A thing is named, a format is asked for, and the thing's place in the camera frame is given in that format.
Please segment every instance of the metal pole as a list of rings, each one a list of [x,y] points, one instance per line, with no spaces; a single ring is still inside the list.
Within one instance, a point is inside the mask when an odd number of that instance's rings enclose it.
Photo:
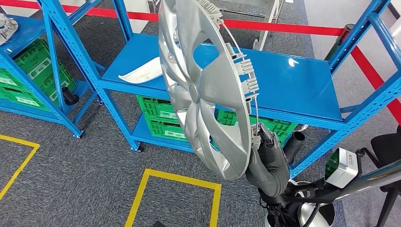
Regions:
[[[401,180],[401,160],[383,166],[369,174],[360,177],[355,182],[344,188],[336,200],[349,195],[356,195],[367,190],[379,188]]]

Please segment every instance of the white wall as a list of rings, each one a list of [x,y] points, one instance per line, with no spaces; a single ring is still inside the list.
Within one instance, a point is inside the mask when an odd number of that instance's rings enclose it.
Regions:
[[[400,0],[392,0],[391,4],[401,14],[401,1]]]
[[[401,14],[401,0],[392,0],[391,3],[398,13]],[[401,18],[390,28],[390,32],[398,45],[401,46]]]

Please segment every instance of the red barrier tape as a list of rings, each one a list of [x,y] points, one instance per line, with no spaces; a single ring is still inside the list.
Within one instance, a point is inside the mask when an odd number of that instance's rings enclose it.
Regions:
[[[361,68],[373,88],[378,89],[384,81],[357,46],[352,50],[351,56],[357,62],[357,65]],[[387,108],[390,110],[398,124],[401,125],[401,103],[398,99],[394,99],[394,101],[390,102],[387,105]]]
[[[22,0],[0,0],[0,5],[23,7],[29,9],[40,9],[39,5],[36,2],[22,1]],[[62,7],[64,11],[67,13],[72,13],[76,9],[78,9],[77,6],[63,5]],[[116,12],[113,9],[105,9],[105,8],[92,8],[86,13],[86,15],[117,18]],[[158,16],[157,14],[154,13],[128,12],[128,18],[136,20],[158,21]],[[229,28],[272,31],[272,32],[301,33],[310,35],[339,36],[343,30],[343,28],[335,28],[335,27],[291,25],[291,24],[278,24],[278,23],[266,23],[258,21],[243,21],[243,20],[230,20],[230,19],[225,19],[224,22],[226,26]]]

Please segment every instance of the yellow floor marking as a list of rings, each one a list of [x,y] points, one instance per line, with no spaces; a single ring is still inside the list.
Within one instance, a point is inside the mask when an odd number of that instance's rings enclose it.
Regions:
[[[187,176],[181,176],[177,174],[166,173],[162,171],[157,171],[153,169],[145,169],[143,173],[142,179],[140,181],[137,194],[134,199],[134,203],[132,204],[130,214],[128,215],[127,221],[125,222],[124,227],[132,227],[134,223],[135,216],[137,214],[140,201],[142,199],[143,193],[145,191],[146,183],[148,182],[149,176],[155,176],[159,178],[164,178],[167,180],[178,181],[182,183],[188,183],[192,185],[196,185],[199,187],[213,189],[213,203],[212,203],[212,211],[210,214],[210,227],[217,226],[217,217],[218,217],[218,206],[220,204],[220,194],[221,194],[221,184],[219,183],[212,183],[208,181],[203,181]]]
[[[15,171],[15,173],[13,174],[11,179],[7,182],[7,184],[3,188],[3,190],[1,190],[1,192],[0,192],[0,200],[1,200],[3,198],[3,196],[4,196],[4,194],[6,194],[7,190],[10,188],[10,186],[12,185],[14,180],[16,179],[16,177],[18,176],[18,174],[24,169],[24,167],[28,164],[29,160],[31,160],[31,158],[35,154],[35,152],[39,149],[40,145],[37,144],[37,143],[32,143],[32,142],[29,142],[29,141],[26,141],[26,140],[21,140],[21,139],[13,138],[13,137],[10,137],[10,136],[4,136],[4,135],[0,135],[0,139],[11,141],[11,142],[15,142],[15,143],[19,143],[19,144],[30,146],[30,147],[33,148],[31,153],[29,153],[29,155],[25,158],[25,160],[21,164],[21,166]]]

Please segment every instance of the shelf board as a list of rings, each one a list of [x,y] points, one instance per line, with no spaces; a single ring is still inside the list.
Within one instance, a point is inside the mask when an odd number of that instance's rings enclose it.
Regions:
[[[186,141],[171,140],[152,136],[152,134],[150,134],[148,125],[146,124],[146,120],[143,114],[140,116],[137,124],[135,125],[134,131],[132,132],[132,137],[134,140],[140,142],[160,145],[163,147],[174,148],[193,153],[192,147]]]
[[[31,17],[6,16],[18,23],[18,29],[0,49],[13,58],[44,33],[44,22]]]
[[[89,84],[80,80],[76,80],[75,82],[77,83],[77,88],[74,90],[73,94],[78,95],[81,98],[89,89]],[[74,107],[75,105],[66,105],[64,113],[68,115]],[[60,123],[60,120],[52,112],[36,109],[27,105],[20,105],[11,102],[8,99],[0,99],[0,110]]]
[[[248,49],[242,51],[251,59],[258,79],[260,116],[264,116],[263,110],[266,113],[273,110],[342,121],[327,61]],[[140,85],[118,78],[118,75],[133,71],[158,54],[157,36],[134,34],[102,76],[102,86],[148,96],[162,92],[163,97],[168,97],[162,77]],[[194,58],[201,67],[216,56],[217,51],[211,44],[201,44],[194,52]]]

